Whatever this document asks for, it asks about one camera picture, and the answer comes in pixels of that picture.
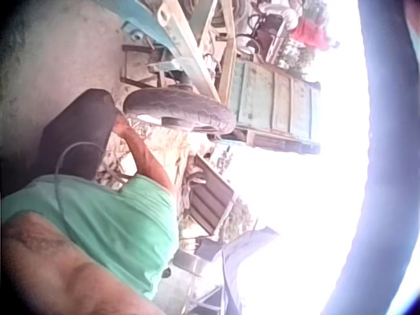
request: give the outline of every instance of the bright sky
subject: bright sky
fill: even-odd
[[[357,1],[329,1],[329,13],[329,33],[341,46],[316,65],[321,154],[235,148],[232,185],[282,234],[240,268],[245,315],[319,314],[356,231],[368,167],[368,79]]]

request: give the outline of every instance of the dirt ground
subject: dirt ground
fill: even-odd
[[[127,94],[137,89],[119,82],[124,63],[121,45],[130,43],[120,27],[114,13],[92,0],[26,1],[1,45],[3,183],[22,181],[21,173],[36,154],[44,126],[83,91],[106,89],[121,107]],[[131,52],[129,76],[150,76],[147,60],[145,54]],[[146,143],[175,180],[191,148],[199,149],[206,138],[153,128]],[[116,152],[106,158],[112,163],[114,158],[123,159],[127,149],[112,135],[108,152]],[[126,168],[127,173],[135,171]]]

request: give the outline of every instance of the green t-shirt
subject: green t-shirt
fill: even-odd
[[[82,178],[42,176],[2,200],[2,223],[22,211],[45,217],[148,299],[179,245],[173,197],[140,175],[118,192]]]

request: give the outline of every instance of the tattoo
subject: tattoo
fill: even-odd
[[[2,227],[2,239],[21,243],[30,251],[51,257],[72,246],[59,232],[49,230],[39,223],[39,215],[30,212],[18,213]]]

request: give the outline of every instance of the tire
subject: tire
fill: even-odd
[[[132,92],[125,99],[123,110],[127,115],[168,117],[198,123],[201,126],[192,129],[197,133],[224,135],[231,133],[236,125],[235,115],[220,102],[176,88]]]
[[[181,5],[182,10],[184,11],[185,17],[189,20],[194,11],[194,0],[178,0]],[[240,21],[246,14],[247,5],[250,3],[249,0],[232,0],[232,5],[234,8],[234,21]],[[224,28],[224,17],[223,11],[220,2],[217,3],[215,9],[215,15],[211,20],[211,25],[215,28]]]

